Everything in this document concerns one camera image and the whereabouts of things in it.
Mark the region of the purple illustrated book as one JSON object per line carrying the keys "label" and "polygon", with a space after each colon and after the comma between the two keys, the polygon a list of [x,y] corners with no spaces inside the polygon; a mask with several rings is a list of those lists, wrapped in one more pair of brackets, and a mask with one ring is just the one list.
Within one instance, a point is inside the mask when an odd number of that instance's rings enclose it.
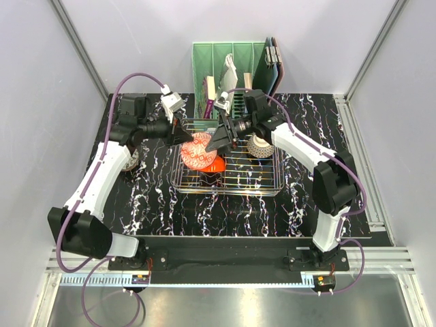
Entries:
{"label": "purple illustrated book", "polygon": [[204,112],[202,117],[204,119],[209,119],[211,117],[213,104],[215,101],[215,79],[213,76],[206,76],[204,79]]}

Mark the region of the red geometric patterned bowl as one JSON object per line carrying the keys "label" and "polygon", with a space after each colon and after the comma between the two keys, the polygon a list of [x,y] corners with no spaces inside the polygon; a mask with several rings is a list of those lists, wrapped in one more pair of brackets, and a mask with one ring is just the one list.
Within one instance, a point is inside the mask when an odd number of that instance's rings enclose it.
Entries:
{"label": "red geometric patterned bowl", "polygon": [[185,142],[181,146],[181,159],[191,170],[201,170],[209,167],[217,156],[217,151],[206,152],[206,147],[212,139],[212,135],[206,132],[194,133],[191,142]]}

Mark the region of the green plastic file organizer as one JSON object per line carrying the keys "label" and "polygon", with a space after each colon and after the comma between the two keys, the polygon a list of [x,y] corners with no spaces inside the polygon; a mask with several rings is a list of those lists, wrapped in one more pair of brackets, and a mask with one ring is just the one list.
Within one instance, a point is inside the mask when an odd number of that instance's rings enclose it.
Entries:
{"label": "green plastic file organizer", "polygon": [[219,87],[221,71],[225,58],[233,55],[238,76],[237,87],[245,86],[244,74],[254,75],[262,58],[265,42],[195,42],[192,46],[191,63],[193,69],[193,88],[195,94],[195,118],[204,117],[206,105],[204,80],[207,76],[215,79],[215,87]]}

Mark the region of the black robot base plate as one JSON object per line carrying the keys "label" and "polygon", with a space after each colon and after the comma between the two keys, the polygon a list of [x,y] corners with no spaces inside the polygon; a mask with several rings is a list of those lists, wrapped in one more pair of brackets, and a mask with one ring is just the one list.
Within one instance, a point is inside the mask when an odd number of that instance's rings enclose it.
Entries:
{"label": "black robot base plate", "polygon": [[293,271],[347,272],[344,248],[321,254],[310,238],[252,236],[139,236],[139,254],[116,259],[110,270],[166,272],[194,264],[198,266],[272,266]]}

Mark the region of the brown floral patterned bowl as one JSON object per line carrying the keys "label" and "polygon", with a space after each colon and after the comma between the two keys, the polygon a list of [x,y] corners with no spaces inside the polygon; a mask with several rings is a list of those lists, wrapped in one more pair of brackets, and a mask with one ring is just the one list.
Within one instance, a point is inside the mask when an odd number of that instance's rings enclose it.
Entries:
{"label": "brown floral patterned bowl", "polygon": [[138,165],[138,162],[139,162],[139,152],[138,150],[135,150],[134,153],[131,155],[130,159],[123,166],[123,171],[128,172],[133,170]]}

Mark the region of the white spiral notebook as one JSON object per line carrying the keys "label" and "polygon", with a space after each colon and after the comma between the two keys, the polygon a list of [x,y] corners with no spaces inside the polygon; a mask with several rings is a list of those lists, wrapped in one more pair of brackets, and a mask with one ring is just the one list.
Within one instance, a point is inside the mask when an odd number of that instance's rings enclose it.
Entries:
{"label": "white spiral notebook", "polygon": [[223,68],[219,79],[219,88],[217,94],[221,97],[223,92],[229,93],[229,90],[235,89],[238,82],[234,56],[229,53],[225,56]]}

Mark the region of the orange plastic bowl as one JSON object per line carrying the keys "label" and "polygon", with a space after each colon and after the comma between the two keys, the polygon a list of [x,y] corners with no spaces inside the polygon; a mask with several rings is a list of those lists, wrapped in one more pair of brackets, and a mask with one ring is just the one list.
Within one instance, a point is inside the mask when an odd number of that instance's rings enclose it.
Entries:
{"label": "orange plastic bowl", "polygon": [[216,156],[216,158],[214,159],[211,165],[201,169],[200,171],[205,173],[219,173],[219,172],[224,172],[225,169],[226,169],[225,160],[220,156]]}

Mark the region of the blue spine book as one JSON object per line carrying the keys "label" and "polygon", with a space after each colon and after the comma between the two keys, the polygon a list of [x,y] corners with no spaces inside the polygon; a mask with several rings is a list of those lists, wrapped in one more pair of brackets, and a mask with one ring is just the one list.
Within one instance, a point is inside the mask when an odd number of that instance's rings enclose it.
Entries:
{"label": "blue spine book", "polygon": [[252,75],[251,73],[244,73],[243,74],[243,80],[244,80],[244,87],[246,89],[251,89],[252,88]]}

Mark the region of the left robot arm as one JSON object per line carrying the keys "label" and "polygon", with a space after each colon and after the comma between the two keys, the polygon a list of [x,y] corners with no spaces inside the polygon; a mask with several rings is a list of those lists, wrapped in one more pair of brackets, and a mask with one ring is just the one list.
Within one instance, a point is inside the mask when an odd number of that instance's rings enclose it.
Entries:
{"label": "left robot arm", "polygon": [[181,96],[162,95],[161,104],[164,116],[150,121],[145,96],[112,97],[104,141],[98,144],[83,180],[61,208],[53,207],[48,213],[56,259],[62,271],[74,271],[64,265],[63,252],[82,255],[88,262],[120,257],[134,270],[146,264],[147,253],[139,248],[140,241],[134,236],[111,232],[103,218],[106,201],[119,174],[144,140],[161,139],[167,146],[193,140],[181,123],[180,111],[185,104]]}

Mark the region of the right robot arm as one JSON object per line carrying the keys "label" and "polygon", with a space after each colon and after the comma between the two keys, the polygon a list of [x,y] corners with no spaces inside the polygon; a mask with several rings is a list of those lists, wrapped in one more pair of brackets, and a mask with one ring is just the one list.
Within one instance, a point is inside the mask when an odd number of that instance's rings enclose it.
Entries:
{"label": "right robot arm", "polygon": [[228,151],[236,142],[252,134],[255,155],[265,146],[273,146],[299,161],[313,177],[312,198],[318,209],[317,226],[303,264],[318,270],[330,266],[341,248],[341,228],[350,215],[352,203],[363,196],[353,156],[338,153],[304,135],[292,123],[282,104],[274,110],[274,97],[260,89],[242,88],[247,114],[239,119],[230,116],[230,93],[222,91],[214,101],[219,124],[206,151]]}

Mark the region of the dark green clipboard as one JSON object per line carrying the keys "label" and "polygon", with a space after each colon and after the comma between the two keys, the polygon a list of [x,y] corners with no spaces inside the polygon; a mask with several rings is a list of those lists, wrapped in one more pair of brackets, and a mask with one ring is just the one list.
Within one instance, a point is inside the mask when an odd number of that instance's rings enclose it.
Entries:
{"label": "dark green clipboard", "polygon": [[283,59],[277,39],[267,37],[258,66],[253,76],[252,87],[273,97],[284,76]]}

